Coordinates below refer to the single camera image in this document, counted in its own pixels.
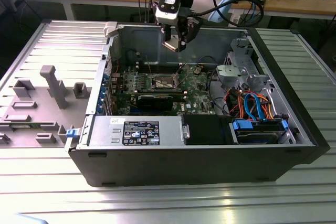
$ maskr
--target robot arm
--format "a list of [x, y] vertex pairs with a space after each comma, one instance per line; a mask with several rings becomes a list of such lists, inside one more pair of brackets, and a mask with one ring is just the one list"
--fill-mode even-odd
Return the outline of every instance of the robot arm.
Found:
[[[202, 19], [191, 17], [191, 7], [194, 0], [159, 0], [156, 6], [155, 18], [161, 24], [164, 34], [163, 45], [172, 51], [182, 51], [186, 44], [193, 40], [201, 25]], [[171, 34], [175, 26], [177, 36]]]

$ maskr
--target metal bracket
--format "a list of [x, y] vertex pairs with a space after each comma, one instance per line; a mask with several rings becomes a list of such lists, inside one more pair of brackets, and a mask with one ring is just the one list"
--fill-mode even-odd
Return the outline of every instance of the metal bracket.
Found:
[[92, 124], [93, 124], [93, 115], [87, 115], [84, 119], [84, 124], [80, 134], [79, 145], [87, 146], [89, 142], [89, 135], [91, 133]]
[[104, 35], [106, 38], [114, 35], [113, 32], [116, 32], [118, 30], [117, 25], [118, 25], [117, 22], [106, 22], [104, 26]]
[[236, 57], [239, 56], [250, 57], [254, 51], [248, 39], [234, 39], [231, 42], [231, 47]]
[[269, 77], [266, 75], [250, 75], [247, 77], [246, 82], [252, 90], [260, 92], [265, 87], [268, 80]]

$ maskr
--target electronic device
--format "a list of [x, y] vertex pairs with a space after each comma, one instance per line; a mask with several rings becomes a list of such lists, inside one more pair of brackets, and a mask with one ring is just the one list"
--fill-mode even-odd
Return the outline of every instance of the electronic device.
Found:
[[336, 78], [302, 37], [203, 27], [176, 53], [162, 36], [41, 24], [0, 82], [0, 148], [65, 147], [91, 186], [275, 181], [329, 150]]

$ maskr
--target wire bundle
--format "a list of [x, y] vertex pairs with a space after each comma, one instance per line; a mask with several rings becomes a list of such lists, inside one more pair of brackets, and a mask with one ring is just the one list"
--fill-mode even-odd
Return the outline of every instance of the wire bundle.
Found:
[[[230, 111], [229, 115], [240, 118], [240, 119], [248, 119], [251, 121], [256, 121], [256, 117], [253, 115], [254, 111], [257, 110], [258, 117], [263, 119], [274, 119], [271, 112], [270, 101], [264, 97], [262, 94], [257, 94], [249, 90], [243, 90], [239, 92], [238, 90], [234, 93], [234, 90], [229, 89], [224, 97], [224, 101], [227, 101], [229, 94], [233, 93], [237, 96], [237, 105], [235, 105]], [[255, 104], [250, 110], [248, 108], [248, 101], [254, 101]], [[233, 115], [234, 111], [239, 108], [239, 112]]]

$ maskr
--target slotted aluminum surface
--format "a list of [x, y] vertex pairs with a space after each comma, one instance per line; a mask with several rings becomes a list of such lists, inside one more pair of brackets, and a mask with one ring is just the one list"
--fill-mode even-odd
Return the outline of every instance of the slotted aluminum surface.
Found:
[[77, 22], [53, 20], [41, 24], [22, 51], [21, 60], [14, 63], [8, 80], [0, 91], [0, 117], [11, 104], [15, 92], [12, 89], [18, 79], [29, 79], [36, 87], [47, 87], [39, 74], [43, 65], [54, 65], [55, 76], [63, 80], [65, 87], [84, 82], [92, 87], [106, 38], [104, 22]]
[[1, 210], [52, 224], [336, 223], [335, 133], [327, 154], [274, 183], [94, 188], [62, 148], [0, 149]]

